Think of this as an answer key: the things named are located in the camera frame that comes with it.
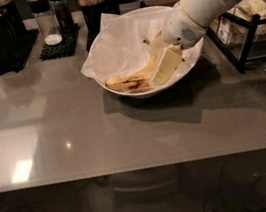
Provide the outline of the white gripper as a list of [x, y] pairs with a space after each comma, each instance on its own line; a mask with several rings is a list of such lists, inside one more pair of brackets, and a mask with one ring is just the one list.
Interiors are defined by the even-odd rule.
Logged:
[[148, 42], [150, 54], [162, 53], [149, 82], [152, 86], [167, 83], [183, 60], [181, 48], [192, 48], [207, 32], [206, 28], [198, 25], [179, 4], [167, 14], [162, 28]]

